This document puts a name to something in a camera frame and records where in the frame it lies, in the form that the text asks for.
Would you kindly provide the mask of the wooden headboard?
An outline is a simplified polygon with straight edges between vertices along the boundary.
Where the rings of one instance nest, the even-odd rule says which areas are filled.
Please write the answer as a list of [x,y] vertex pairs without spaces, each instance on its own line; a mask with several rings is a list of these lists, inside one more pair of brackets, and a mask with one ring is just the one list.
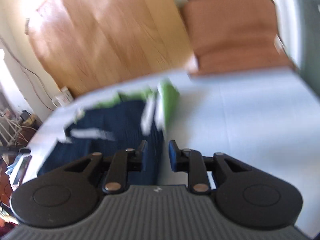
[[29,19],[28,38],[44,70],[73,96],[196,67],[174,0],[46,0]]

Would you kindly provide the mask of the brown cushion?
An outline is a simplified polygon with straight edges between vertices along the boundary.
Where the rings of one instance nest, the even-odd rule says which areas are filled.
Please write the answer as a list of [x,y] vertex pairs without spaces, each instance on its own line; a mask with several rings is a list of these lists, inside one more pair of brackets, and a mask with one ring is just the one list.
[[273,0],[189,0],[182,17],[197,62],[189,68],[193,76],[295,68]]

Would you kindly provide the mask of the framed picture at bedside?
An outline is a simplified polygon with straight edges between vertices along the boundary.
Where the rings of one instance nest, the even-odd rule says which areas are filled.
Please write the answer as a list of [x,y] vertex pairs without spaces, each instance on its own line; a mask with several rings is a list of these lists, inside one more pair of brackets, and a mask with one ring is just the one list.
[[9,182],[13,189],[21,185],[31,159],[31,154],[18,155],[14,163],[8,166],[5,173],[9,176]]

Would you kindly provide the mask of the blue white striped bedsheet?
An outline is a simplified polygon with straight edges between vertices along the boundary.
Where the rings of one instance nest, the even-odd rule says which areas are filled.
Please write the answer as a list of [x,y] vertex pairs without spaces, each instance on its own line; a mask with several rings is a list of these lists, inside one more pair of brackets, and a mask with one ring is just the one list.
[[155,88],[169,79],[180,93],[166,130],[180,148],[226,153],[295,185],[303,196],[297,226],[319,233],[319,98],[288,68],[191,78],[182,70],[88,93],[56,109],[34,135],[24,180],[37,172],[75,114],[117,92]]

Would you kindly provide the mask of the navy green knit sweater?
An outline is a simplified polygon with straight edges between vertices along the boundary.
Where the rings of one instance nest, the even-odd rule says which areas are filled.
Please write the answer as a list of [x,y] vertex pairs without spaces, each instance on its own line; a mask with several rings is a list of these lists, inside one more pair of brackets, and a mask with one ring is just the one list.
[[128,184],[157,184],[165,130],[179,98],[170,80],[163,80],[155,89],[118,92],[110,101],[78,111],[63,129],[65,141],[56,142],[37,174],[44,175],[94,152],[109,157],[119,150],[137,148],[145,140],[143,170],[130,172]]

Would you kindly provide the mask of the cluttered side table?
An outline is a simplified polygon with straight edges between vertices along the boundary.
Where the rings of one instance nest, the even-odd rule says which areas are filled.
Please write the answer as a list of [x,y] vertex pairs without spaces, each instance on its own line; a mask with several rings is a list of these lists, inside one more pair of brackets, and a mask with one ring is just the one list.
[[9,176],[18,160],[31,153],[28,144],[41,125],[41,120],[26,110],[18,115],[7,108],[1,111],[1,225],[18,224],[10,208],[10,197],[23,177],[18,176],[17,184],[11,186]]

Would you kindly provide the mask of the white window frame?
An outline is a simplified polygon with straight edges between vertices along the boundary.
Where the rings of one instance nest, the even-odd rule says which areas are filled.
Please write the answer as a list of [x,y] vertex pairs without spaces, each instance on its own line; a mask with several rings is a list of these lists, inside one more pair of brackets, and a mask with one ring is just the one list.
[[319,35],[319,0],[274,0],[280,36],[299,69],[311,55],[308,45]]

